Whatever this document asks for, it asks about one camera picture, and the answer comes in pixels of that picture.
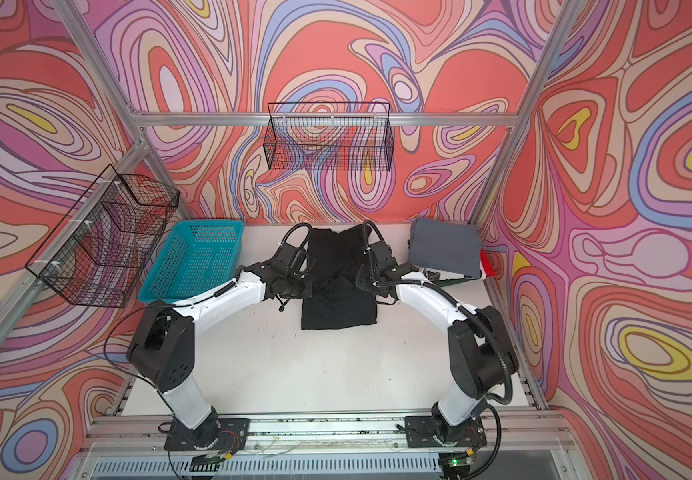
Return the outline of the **black t shirt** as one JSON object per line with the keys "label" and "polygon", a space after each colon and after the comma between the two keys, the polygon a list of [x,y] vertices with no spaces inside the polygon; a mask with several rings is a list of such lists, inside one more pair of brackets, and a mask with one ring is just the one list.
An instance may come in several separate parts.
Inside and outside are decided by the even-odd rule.
{"label": "black t shirt", "polygon": [[364,233],[360,225],[311,232],[307,253],[314,260],[312,296],[303,301],[303,330],[341,330],[377,323],[374,296],[356,286],[360,268],[368,264]]}

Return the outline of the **teal plastic basket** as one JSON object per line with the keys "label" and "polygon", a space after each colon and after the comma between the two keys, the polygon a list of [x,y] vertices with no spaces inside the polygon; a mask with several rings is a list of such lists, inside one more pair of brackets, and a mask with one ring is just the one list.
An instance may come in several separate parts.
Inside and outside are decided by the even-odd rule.
{"label": "teal plastic basket", "polygon": [[144,280],[137,300],[176,303],[233,277],[241,252],[244,223],[190,220],[173,226]]}

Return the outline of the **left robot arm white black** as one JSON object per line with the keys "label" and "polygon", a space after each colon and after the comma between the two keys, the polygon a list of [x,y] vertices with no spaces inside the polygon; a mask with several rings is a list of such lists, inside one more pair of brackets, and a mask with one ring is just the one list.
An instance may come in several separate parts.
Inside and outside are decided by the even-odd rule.
{"label": "left robot arm white black", "polygon": [[176,303],[157,300],[141,308],[142,317],[126,360],[170,409],[172,427],[197,450],[218,445],[225,432],[215,408],[194,375],[198,339],[230,316],[274,299],[284,311],[292,300],[312,296],[307,245],[312,226],[291,227],[271,258],[241,267],[233,278]]}

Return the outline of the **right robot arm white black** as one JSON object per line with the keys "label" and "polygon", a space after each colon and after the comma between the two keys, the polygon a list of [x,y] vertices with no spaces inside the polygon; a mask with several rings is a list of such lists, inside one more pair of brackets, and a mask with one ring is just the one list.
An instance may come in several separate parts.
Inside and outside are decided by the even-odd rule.
{"label": "right robot arm white black", "polygon": [[424,425],[417,429],[407,424],[404,430],[416,439],[454,447],[465,434],[477,430],[484,411],[508,405],[514,398],[517,362],[503,319],[497,309],[465,304],[418,267],[399,263],[373,221],[363,221],[361,230],[367,264],[360,268],[356,286],[376,300],[412,307],[447,338],[450,389],[433,404]]}

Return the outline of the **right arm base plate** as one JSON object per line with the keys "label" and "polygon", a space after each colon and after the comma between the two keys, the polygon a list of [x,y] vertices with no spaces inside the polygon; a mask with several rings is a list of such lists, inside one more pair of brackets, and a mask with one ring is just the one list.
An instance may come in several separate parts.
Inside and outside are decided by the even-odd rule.
{"label": "right arm base plate", "polygon": [[406,416],[396,425],[410,448],[471,448],[487,445],[487,437],[479,418],[469,417],[457,426],[449,426],[441,417]]}

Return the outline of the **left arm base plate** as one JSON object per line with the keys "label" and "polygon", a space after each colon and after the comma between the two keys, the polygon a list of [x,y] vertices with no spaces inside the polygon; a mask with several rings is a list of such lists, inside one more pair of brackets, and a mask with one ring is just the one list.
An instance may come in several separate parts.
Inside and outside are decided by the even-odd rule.
{"label": "left arm base plate", "polygon": [[161,425],[166,433],[164,449],[168,452],[223,451],[233,453],[245,448],[249,420],[247,418],[224,418],[207,420],[196,429],[186,428],[173,419]]}

